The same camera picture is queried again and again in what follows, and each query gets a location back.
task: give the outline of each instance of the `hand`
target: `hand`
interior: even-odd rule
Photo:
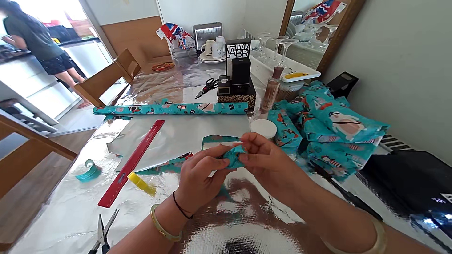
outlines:
[[[215,159],[231,149],[232,146],[212,147],[196,153],[182,165],[179,188],[174,195],[187,216],[211,201],[220,192],[226,176],[235,171],[225,169],[229,165],[229,159]]]
[[[1,38],[4,42],[6,42],[6,43],[8,43],[8,44],[14,44],[14,40],[13,39],[11,39],[9,36],[3,36],[2,38]]]
[[[292,207],[293,195],[300,184],[309,183],[311,179],[278,146],[262,135],[245,133],[240,141],[248,154],[241,154],[239,160],[254,175],[259,183],[274,198]]]

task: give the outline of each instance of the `black string bracelet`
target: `black string bracelet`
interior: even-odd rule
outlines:
[[[174,193],[175,193],[175,191],[173,191],[173,199],[174,199],[174,203],[176,204],[176,206],[177,206],[177,208],[179,208],[179,211],[185,216],[185,218],[187,218],[187,219],[193,219],[193,214],[190,216],[190,217],[188,217],[187,215],[185,215],[185,212],[183,211],[183,209],[182,208],[180,208],[180,206],[179,206],[179,204],[176,202],[176,197],[174,196]]]

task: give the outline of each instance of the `person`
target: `person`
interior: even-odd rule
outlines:
[[[239,156],[245,168],[275,199],[307,223],[329,253],[436,253],[317,185],[267,138],[250,132],[240,141],[239,144],[248,151],[248,154]],[[109,253],[168,253],[174,242],[159,231],[157,222],[170,237],[178,236],[188,221],[187,217],[210,202],[219,193],[226,176],[233,172],[225,169],[228,159],[216,159],[230,149],[230,146],[220,145],[185,161],[174,197],[170,196],[158,205],[154,213]]]
[[[24,13],[19,4],[9,0],[0,0],[0,12],[2,16],[6,16],[3,25],[9,34],[3,36],[2,40],[17,48],[28,49],[49,75],[66,82],[83,99],[78,108],[90,105],[91,103],[74,89],[74,79],[80,83],[85,79],[77,73],[69,55],[52,40],[44,24]]]

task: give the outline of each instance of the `shorts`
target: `shorts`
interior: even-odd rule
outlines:
[[[38,59],[38,61],[49,75],[59,74],[75,67],[74,61],[66,52],[49,60]]]

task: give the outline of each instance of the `red ruler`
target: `red ruler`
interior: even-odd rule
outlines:
[[[143,154],[146,152],[146,149],[151,144],[152,140],[157,135],[157,132],[162,128],[164,120],[157,120],[152,128],[147,133],[146,137],[140,142],[138,147],[133,152],[132,156],[130,156],[129,160],[126,162],[124,167],[121,169],[115,180],[112,182],[107,192],[105,192],[104,196],[100,199],[98,206],[110,208],[113,204],[113,201],[118,196],[119,192],[126,184],[128,178],[127,176],[135,169],[138,162],[143,157]]]

